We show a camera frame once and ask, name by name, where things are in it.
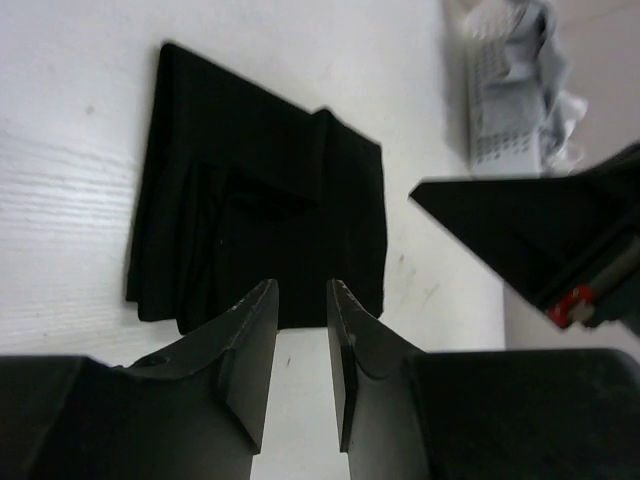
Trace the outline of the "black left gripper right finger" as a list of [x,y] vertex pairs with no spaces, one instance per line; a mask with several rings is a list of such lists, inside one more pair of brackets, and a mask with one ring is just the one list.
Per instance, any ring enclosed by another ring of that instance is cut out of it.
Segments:
[[421,351],[372,316],[346,284],[327,284],[340,451],[352,479],[430,479],[409,361]]

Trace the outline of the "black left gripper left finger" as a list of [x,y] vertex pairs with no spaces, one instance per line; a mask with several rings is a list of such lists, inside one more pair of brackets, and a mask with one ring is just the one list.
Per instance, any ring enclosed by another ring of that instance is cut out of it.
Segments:
[[110,479],[247,479],[262,446],[278,324],[274,280],[127,368]]

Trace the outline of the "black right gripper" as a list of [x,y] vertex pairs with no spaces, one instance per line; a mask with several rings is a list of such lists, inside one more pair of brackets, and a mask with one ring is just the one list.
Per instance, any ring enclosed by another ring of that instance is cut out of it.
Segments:
[[585,174],[433,181],[411,198],[558,328],[639,333],[639,144]]

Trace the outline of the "black tank top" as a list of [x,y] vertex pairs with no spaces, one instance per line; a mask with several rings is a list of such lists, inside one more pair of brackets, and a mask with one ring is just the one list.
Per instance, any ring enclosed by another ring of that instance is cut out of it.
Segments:
[[159,51],[125,297],[189,333],[260,282],[281,328],[326,323],[326,285],[384,303],[380,145],[173,43]]

